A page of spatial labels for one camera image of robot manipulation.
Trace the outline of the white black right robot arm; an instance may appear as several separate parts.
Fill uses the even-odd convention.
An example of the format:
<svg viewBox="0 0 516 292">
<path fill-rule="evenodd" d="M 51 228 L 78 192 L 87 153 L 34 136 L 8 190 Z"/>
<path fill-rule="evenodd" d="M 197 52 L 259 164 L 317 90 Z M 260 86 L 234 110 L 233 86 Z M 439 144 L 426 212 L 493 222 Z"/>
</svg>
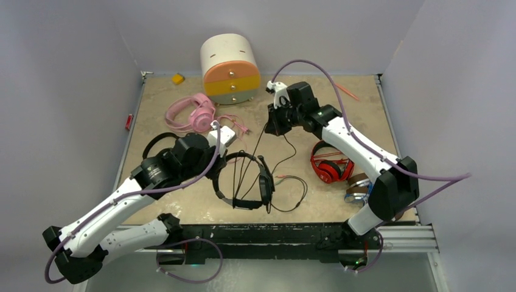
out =
<svg viewBox="0 0 516 292">
<path fill-rule="evenodd" d="M 310 85 L 298 82 L 267 83 L 266 91 L 274 96 L 268 105 L 265 132 L 275 136 L 303 127 L 333 146 L 361 168 L 373 184 L 368 202 L 346 221 L 343 243 L 351 248 L 363 243 L 366 233 L 383 221 L 392 220 L 419 197 L 419 183 L 406 172 L 416 172 L 410 157 L 403 159 L 370 141 L 355 127 L 345 123 L 343 114 L 332 105 L 321 106 Z"/>
</svg>

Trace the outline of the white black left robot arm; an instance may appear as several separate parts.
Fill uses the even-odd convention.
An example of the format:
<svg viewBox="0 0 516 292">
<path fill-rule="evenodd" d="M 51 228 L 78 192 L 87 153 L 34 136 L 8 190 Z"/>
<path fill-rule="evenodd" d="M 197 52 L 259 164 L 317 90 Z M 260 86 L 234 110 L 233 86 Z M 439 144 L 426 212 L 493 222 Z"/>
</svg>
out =
<svg viewBox="0 0 516 292">
<path fill-rule="evenodd" d="M 48 227 L 43 238 L 52 255 L 44 271 L 46 282 L 81 283 L 135 250 L 187 245 L 190 241 L 184 237 L 179 219 L 171 214 L 124 231 L 116 228 L 165 194 L 213 174 L 234 140 L 235 133 L 226 127 L 207 136 L 189 133 L 177 137 L 173 147 L 146 156 L 108 198 L 82 218 L 62 228 Z"/>
</svg>

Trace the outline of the red black headphones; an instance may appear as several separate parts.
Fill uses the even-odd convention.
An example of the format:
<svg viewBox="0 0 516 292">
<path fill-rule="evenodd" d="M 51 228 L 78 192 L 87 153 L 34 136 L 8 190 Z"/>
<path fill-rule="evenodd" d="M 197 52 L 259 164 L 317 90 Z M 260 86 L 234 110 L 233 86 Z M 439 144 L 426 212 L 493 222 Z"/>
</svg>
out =
<svg viewBox="0 0 516 292">
<path fill-rule="evenodd" d="M 334 152 L 318 155 L 317 152 L 323 148 L 333 149 Z M 317 177 L 327 184 L 349 179 L 355 168 L 353 161 L 324 141 L 319 141 L 312 148 L 310 163 Z"/>
</svg>

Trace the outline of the brown leather silver headphones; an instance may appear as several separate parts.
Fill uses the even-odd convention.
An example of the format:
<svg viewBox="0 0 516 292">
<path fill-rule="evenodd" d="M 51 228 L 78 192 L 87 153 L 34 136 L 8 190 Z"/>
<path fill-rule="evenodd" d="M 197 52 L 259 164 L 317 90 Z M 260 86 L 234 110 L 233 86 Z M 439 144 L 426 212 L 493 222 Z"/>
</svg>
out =
<svg viewBox="0 0 516 292">
<path fill-rule="evenodd" d="M 374 183 L 366 176 L 365 173 L 359 173 L 351 176 L 347 182 L 349 188 L 344 195 L 344 202 L 353 204 L 354 206 L 363 207 L 368 203 L 368 199 L 372 193 Z"/>
</svg>

